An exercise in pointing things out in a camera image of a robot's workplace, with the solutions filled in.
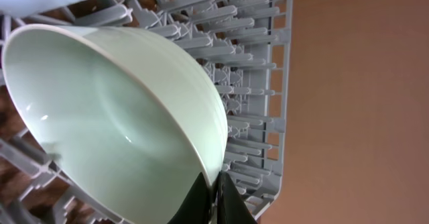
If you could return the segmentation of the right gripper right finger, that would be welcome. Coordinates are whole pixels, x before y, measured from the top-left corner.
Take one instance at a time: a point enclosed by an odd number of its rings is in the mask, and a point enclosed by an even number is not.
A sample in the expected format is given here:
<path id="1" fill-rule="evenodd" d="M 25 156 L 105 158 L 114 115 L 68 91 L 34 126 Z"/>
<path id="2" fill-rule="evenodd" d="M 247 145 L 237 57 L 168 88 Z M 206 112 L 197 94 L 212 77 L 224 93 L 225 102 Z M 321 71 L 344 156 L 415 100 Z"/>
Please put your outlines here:
<path id="1" fill-rule="evenodd" d="M 228 173 L 221 171 L 217 180 L 217 223 L 257 224 Z"/>

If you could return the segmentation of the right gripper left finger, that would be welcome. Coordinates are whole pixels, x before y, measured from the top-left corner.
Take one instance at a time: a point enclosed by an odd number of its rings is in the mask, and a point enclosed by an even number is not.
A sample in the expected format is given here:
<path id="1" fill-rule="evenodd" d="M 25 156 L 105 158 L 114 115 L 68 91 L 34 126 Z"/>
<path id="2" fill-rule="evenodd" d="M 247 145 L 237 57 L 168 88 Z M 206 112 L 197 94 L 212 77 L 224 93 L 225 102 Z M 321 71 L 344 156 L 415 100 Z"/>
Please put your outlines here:
<path id="1" fill-rule="evenodd" d="M 208 224 L 211 201 L 210 188 L 206 185 L 203 173 L 200 173 L 168 224 Z"/>

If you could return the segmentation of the mint green bowl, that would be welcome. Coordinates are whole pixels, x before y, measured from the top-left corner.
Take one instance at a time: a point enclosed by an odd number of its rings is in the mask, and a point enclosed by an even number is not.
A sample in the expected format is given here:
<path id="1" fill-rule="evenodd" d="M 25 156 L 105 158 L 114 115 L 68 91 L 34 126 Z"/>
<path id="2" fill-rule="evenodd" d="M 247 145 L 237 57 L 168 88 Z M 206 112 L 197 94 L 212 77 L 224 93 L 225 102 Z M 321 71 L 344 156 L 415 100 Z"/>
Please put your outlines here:
<path id="1" fill-rule="evenodd" d="M 31 24 L 12 31 L 1 67 L 36 141 L 114 214 L 167 223 L 197 178 L 215 185 L 225 108 L 173 41 L 135 27 Z"/>

